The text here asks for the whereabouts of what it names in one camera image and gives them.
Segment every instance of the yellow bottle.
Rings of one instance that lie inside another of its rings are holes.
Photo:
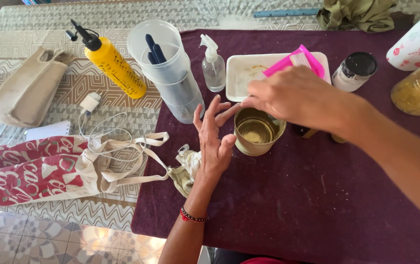
[[[99,37],[97,33],[88,33],[86,32],[88,29],[85,30],[83,27],[76,24],[75,21],[70,21],[78,33],[83,37],[83,43],[86,46],[85,56],[90,59],[92,63],[101,69],[106,76],[132,99],[138,99],[145,95],[147,92],[146,85],[109,39]],[[73,40],[73,34],[70,35],[70,33],[67,32],[67,35]]]

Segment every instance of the ruler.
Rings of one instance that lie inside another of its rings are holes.
[[[272,11],[256,11],[252,13],[252,15],[254,17],[316,15],[318,11],[319,9],[272,10]]]

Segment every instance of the beaded bracelet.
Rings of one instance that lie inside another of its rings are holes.
[[[199,219],[199,218],[194,218],[192,216],[190,216],[185,210],[184,210],[184,206],[181,206],[180,209],[180,214],[182,216],[183,221],[192,221],[195,223],[203,223],[205,221],[207,221],[209,219],[208,216],[205,216],[205,218],[203,219]]]

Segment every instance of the notepad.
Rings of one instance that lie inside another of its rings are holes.
[[[26,132],[26,141],[40,140],[53,136],[70,135],[71,122],[69,120],[53,123],[42,127],[31,128]]]

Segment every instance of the white cable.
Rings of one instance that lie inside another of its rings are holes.
[[[131,160],[122,160],[122,159],[114,158],[114,157],[112,157],[112,156],[105,155],[105,154],[107,154],[107,153],[111,153],[111,152],[114,152],[114,151],[118,151],[118,150],[121,150],[121,149],[125,149],[125,148],[130,147],[130,145],[132,144],[132,134],[131,134],[129,131],[127,131],[127,130],[125,130],[125,129],[123,129],[123,128],[117,128],[117,127],[114,127],[114,128],[104,129],[104,130],[101,130],[100,132],[94,133],[94,131],[95,131],[95,130],[96,130],[96,129],[97,129],[97,128],[98,128],[98,127],[102,124],[102,123],[104,123],[104,122],[106,122],[106,121],[109,121],[109,120],[111,120],[111,119],[113,119],[114,117],[117,117],[117,116],[119,116],[119,115],[125,115],[126,117],[128,116],[128,114],[127,114],[126,112],[121,112],[121,113],[119,113],[119,114],[116,114],[116,115],[114,115],[114,116],[112,116],[112,117],[109,117],[109,118],[107,118],[107,119],[105,119],[105,120],[103,120],[103,121],[99,122],[99,123],[98,123],[95,127],[93,127],[93,130],[91,130],[91,134],[90,134],[88,137],[86,137],[86,136],[83,134],[83,132],[82,132],[82,127],[83,127],[83,125],[84,125],[84,122],[85,122],[85,120],[86,120],[87,116],[86,116],[86,114],[85,114],[83,124],[82,124],[82,126],[80,126],[80,118],[81,118],[81,116],[82,116],[82,114],[80,114],[80,115],[78,116],[78,127],[80,128],[80,135],[82,135],[82,136],[83,136],[83,137],[84,137],[84,138],[88,141],[88,148],[90,149],[90,151],[91,151],[92,153],[94,153],[94,154],[96,154],[96,155],[106,156],[106,157],[108,157],[108,158],[111,158],[111,159],[114,159],[114,160],[117,160],[117,161],[122,161],[122,162],[133,162],[133,161],[136,161],[139,157],[141,157],[141,156],[143,155],[143,151],[144,151],[144,150],[145,150],[145,148],[146,148],[146,144],[145,144],[145,145],[142,145],[142,142],[139,142],[139,145],[140,145],[140,147],[142,147],[142,150],[140,151],[140,153],[137,155],[137,157],[136,157],[136,158],[131,159]],[[129,140],[128,144],[127,144],[127,145],[125,145],[125,147],[120,147],[120,148],[116,148],[116,149],[109,150],[109,151],[103,151],[103,152],[96,152],[96,151],[94,151],[94,150],[90,147],[90,141],[91,141],[91,139],[92,139],[92,138],[102,137],[102,136],[108,135],[108,134],[110,134],[110,133],[114,132],[115,130],[122,130],[122,131],[125,131],[125,132],[129,135],[130,140]],[[146,135],[144,135],[144,136],[143,136],[143,141],[144,141],[144,142],[146,142],[146,137],[147,137],[147,135],[148,135],[148,134],[146,134]]]

